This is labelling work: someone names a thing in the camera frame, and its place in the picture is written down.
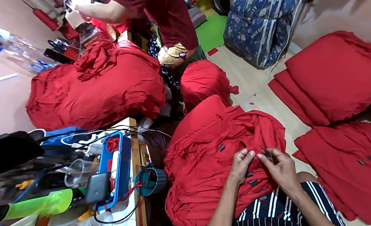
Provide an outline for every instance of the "scissors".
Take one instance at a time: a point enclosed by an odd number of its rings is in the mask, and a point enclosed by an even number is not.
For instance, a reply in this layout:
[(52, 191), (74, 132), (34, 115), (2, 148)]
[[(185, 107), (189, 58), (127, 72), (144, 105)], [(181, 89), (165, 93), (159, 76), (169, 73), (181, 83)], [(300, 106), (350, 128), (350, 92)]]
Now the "scissors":
[(264, 155), (273, 163), (273, 164), (277, 164), (277, 163), (279, 163), (279, 161), (276, 159), (276, 158), (274, 158), (273, 157), (273, 155), (266, 149), (266, 148), (264, 148), (263, 149), (263, 151), (264, 151)]

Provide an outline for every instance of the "pink wall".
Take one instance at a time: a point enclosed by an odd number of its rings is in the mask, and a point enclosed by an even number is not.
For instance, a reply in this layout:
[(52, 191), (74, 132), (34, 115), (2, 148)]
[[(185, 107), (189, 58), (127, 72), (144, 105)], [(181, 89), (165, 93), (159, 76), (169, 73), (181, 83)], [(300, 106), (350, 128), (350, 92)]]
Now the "pink wall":
[(338, 30), (352, 31), (371, 42), (371, 0), (314, 0), (300, 16), (292, 41), (305, 48)]
[[(0, 0), (0, 28), (39, 48), (47, 48), (47, 40), (57, 38), (21, 0)], [(34, 129), (25, 111), (34, 74), (0, 55), (0, 77), (13, 73), (18, 76), (0, 81), (0, 134)]]

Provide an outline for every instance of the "person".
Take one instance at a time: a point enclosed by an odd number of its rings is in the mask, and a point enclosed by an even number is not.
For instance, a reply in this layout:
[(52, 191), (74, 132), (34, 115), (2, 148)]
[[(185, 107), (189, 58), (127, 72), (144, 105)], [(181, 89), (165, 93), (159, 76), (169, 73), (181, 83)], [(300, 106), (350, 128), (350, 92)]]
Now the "person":
[(147, 16), (156, 26), (161, 48), (161, 65), (175, 68), (188, 59), (198, 47), (197, 33), (184, 0), (111, 0), (107, 4), (90, 4), (72, 0), (81, 14), (107, 23), (120, 23), (125, 18)]
[(255, 152), (247, 149), (237, 152), (209, 226), (345, 226), (323, 187), (312, 174), (296, 173), (295, 163), (288, 154), (274, 148), (267, 150), (277, 160), (277, 164), (264, 154), (257, 154), (256, 157), (268, 169), (279, 188), (253, 201), (233, 220), (238, 188), (245, 181), (248, 165), (255, 157)]

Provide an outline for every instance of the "star print fabric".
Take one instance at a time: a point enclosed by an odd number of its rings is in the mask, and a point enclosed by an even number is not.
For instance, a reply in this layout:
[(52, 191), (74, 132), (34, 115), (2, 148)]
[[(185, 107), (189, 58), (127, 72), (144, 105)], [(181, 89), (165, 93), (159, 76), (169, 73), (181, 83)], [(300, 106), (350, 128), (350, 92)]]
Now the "star print fabric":
[[(150, 55), (151, 57), (153, 57), (155, 59), (158, 59), (158, 53), (159, 53), (161, 48), (158, 46), (158, 44), (156, 42), (156, 38), (152, 37), (149, 40), (148, 46), (149, 46), (148, 55)], [(162, 76), (163, 81), (165, 81), (165, 83), (168, 84), (168, 86), (171, 90), (173, 90), (173, 89), (179, 90), (180, 89), (180, 84), (179, 84), (178, 81), (176, 81), (173, 78), (173, 76), (170, 74), (169, 70), (170, 70), (170, 68), (166, 68), (166, 67), (161, 65), (161, 72), (159, 74)]]
[(230, 0), (224, 42), (255, 66), (268, 68), (287, 43), (296, 2)]

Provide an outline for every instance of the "teal container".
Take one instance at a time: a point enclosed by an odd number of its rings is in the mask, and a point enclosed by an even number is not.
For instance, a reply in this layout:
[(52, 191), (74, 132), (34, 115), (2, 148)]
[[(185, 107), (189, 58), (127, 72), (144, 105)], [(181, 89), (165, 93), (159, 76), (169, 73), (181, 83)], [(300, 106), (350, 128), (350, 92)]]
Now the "teal container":
[[(156, 181), (151, 181), (151, 174), (156, 174)], [(155, 167), (142, 167), (142, 169), (135, 175), (134, 185), (144, 183), (142, 186), (135, 188), (140, 196), (148, 196), (163, 190), (168, 183), (168, 175), (165, 171)]]

